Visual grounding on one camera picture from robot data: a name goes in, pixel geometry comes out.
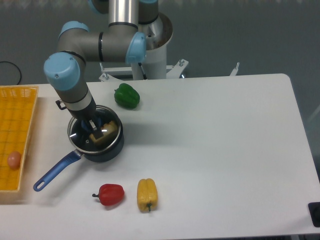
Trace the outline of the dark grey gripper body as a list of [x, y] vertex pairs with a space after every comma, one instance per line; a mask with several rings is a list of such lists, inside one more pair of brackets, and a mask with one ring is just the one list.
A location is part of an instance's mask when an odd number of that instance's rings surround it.
[[67, 109], [70, 114], [77, 120], [83, 120], [89, 122], [90, 120], [95, 120], [96, 118], [96, 102], [93, 98], [91, 98], [90, 102], [85, 102], [82, 104], [81, 102], [76, 103], [67, 103], [63, 102], [61, 99], [57, 100], [56, 105], [60, 110]]

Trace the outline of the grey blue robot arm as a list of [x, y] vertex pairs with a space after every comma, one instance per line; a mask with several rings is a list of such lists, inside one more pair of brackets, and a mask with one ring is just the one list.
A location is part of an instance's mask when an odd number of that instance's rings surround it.
[[65, 23], [57, 52], [45, 61], [43, 70], [71, 115], [99, 139], [103, 133], [95, 116], [96, 103], [84, 79], [86, 63], [141, 64], [147, 54], [147, 40], [138, 27], [158, 18], [159, 4], [156, 0], [90, 0], [88, 4], [108, 15], [107, 32], [91, 32], [78, 21]]

